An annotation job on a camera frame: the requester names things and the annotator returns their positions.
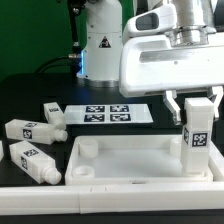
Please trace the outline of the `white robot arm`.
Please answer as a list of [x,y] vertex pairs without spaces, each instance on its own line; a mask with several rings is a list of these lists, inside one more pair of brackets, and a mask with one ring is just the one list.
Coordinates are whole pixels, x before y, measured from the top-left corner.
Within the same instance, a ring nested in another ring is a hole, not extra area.
[[176,123],[179,93],[206,91],[215,107],[224,89],[224,31],[215,27],[222,0],[131,0],[122,22],[118,0],[87,0],[87,44],[80,80],[118,85],[125,97],[163,95]]

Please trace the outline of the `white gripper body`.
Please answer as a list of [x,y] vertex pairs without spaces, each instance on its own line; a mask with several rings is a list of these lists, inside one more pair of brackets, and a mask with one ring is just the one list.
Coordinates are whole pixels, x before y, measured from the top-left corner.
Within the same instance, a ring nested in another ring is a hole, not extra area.
[[224,32],[215,3],[150,3],[128,20],[119,89],[126,97],[224,86]]

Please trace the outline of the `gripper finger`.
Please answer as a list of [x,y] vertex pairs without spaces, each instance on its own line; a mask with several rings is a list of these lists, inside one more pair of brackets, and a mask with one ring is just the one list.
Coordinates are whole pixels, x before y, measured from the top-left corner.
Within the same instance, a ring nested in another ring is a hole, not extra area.
[[214,104],[214,120],[219,119],[219,105],[224,96],[224,89],[222,86],[212,86],[208,88],[208,98]]
[[163,102],[169,111],[172,113],[173,121],[175,125],[181,124],[181,109],[175,99],[177,93],[175,90],[167,90],[163,93]]

